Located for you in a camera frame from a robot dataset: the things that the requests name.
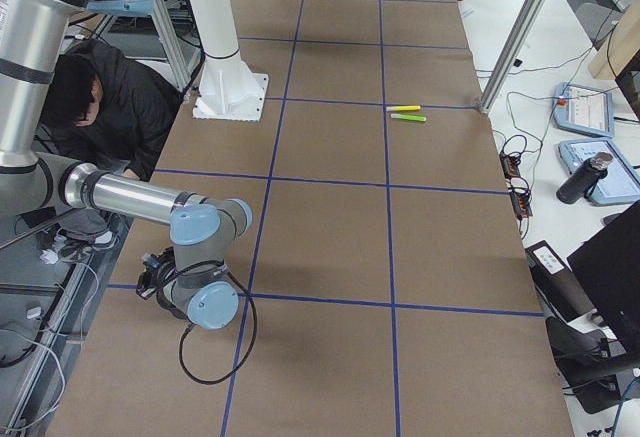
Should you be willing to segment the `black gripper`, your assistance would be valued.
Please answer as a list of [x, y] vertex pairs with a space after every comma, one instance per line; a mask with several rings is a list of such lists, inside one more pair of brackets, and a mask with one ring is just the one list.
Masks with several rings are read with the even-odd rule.
[[158, 302], [169, 302], [170, 285], [166, 283], [176, 270], [173, 249], [165, 249], [160, 254], [145, 253], [142, 256], [144, 271], [140, 274], [136, 294], [148, 300], [152, 296]]

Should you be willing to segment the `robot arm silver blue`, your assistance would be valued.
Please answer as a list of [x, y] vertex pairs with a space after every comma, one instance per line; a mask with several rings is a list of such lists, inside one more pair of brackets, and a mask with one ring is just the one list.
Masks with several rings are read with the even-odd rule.
[[182, 103], [154, 68], [99, 40], [64, 47], [76, 14], [151, 14], [158, 0], [1, 0], [1, 211], [66, 206], [69, 254], [111, 244], [103, 213], [167, 224], [137, 292], [190, 327], [231, 322], [248, 291], [224, 261], [249, 228], [239, 199], [157, 187], [150, 178]]

